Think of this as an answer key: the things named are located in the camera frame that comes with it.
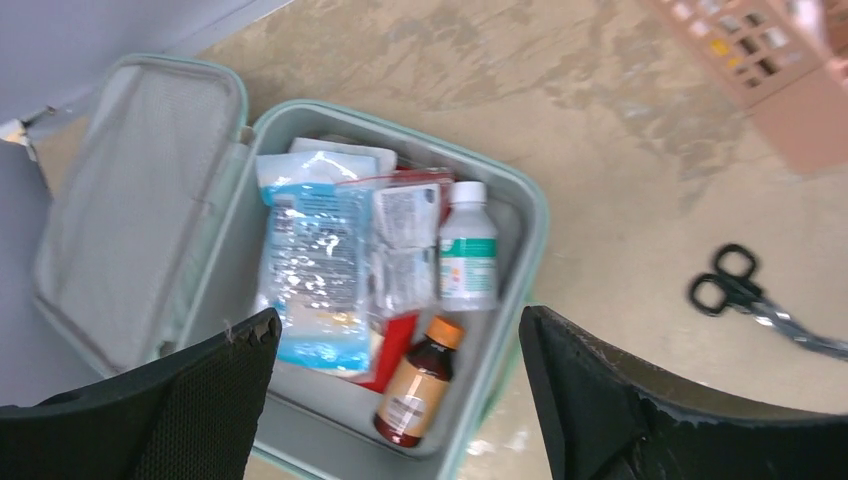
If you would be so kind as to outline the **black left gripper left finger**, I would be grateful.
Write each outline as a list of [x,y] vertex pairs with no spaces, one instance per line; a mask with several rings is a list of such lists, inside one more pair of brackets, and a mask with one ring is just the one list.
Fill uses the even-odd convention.
[[243,478],[281,333],[268,308],[123,374],[3,406],[2,478]]

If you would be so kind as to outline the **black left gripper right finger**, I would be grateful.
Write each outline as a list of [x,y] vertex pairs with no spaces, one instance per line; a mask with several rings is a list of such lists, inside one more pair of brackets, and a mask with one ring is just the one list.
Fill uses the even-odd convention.
[[519,340],[556,479],[843,479],[847,419],[725,393],[546,306]]

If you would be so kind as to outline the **black handled scissors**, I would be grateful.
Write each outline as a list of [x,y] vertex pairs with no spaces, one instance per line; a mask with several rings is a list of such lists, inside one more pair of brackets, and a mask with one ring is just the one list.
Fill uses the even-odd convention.
[[[728,256],[740,256],[746,261],[741,273],[732,273],[723,266]],[[758,257],[738,243],[725,243],[713,254],[709,271],[695,276],[689,283],[687,298],[695,310],[703,315],[718,317],[728,308],[751,316],[758,324],[769,327],[798,347],[847,361],[847,342],[822,336],[806,328],[785,308],[771,300],[766,291],[754,280],[759,267]],[[715,286],[722,294],[714,305],[708,305],[697,297],[705,284]]]

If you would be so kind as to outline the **brown bottle orange cap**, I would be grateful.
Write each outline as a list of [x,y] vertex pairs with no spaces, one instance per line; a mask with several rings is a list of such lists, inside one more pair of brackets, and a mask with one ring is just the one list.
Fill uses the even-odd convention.
[[377,432],[403,448],[428,432],[454,377],[454,354],[465,337],[459,324],[441,316],[406,352],[388,382],[373,417]]

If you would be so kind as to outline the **red first aid pouch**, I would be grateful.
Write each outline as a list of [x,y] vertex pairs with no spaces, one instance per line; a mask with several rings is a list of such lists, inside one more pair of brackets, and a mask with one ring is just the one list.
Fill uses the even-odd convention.
[[377,393],[383,393],[400,361],[411,347],[416,331],[419,311],[377,321],[372,332],[372,344],[376,350],[371,354],[369,370],[357,374],[351,382]]

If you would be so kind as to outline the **small white bottle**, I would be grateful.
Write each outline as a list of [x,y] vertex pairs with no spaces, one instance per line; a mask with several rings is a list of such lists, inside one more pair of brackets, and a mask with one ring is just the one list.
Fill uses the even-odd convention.
[[449,190],[449,214],[439,230],[438,253],[444,311],[489,311],[497,304],[498,233],[486,205],[482,182],[456,182]]

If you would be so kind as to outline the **blue wet wipes pack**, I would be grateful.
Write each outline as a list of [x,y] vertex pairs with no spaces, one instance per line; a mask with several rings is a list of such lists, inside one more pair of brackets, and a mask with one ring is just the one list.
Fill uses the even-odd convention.
[[281,362],[356,376],[370,370],[370,156],[326,150],[259,155],[269,208],[256,307],[282,322]]

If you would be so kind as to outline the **clear bag alcohol pads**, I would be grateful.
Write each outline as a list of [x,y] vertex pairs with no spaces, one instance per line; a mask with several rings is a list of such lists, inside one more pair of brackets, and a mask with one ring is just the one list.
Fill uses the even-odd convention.
[[447,168],[425,168],[338,185],[345,193],[362,195],[370,214],[370,291],[380,316],[392,318],[436,303],[438,230],[454,180]]

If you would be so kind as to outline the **white blue mask packet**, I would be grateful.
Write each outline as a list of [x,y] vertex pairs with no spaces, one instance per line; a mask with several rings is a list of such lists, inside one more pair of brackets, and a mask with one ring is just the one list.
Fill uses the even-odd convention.
[[390,149],[306,137],[296,137],[288,149],[288,153],[310,151],[327,151],[372,157],[377,160],[378,172],[381,174],[394,171],[398,162],[397,153]]

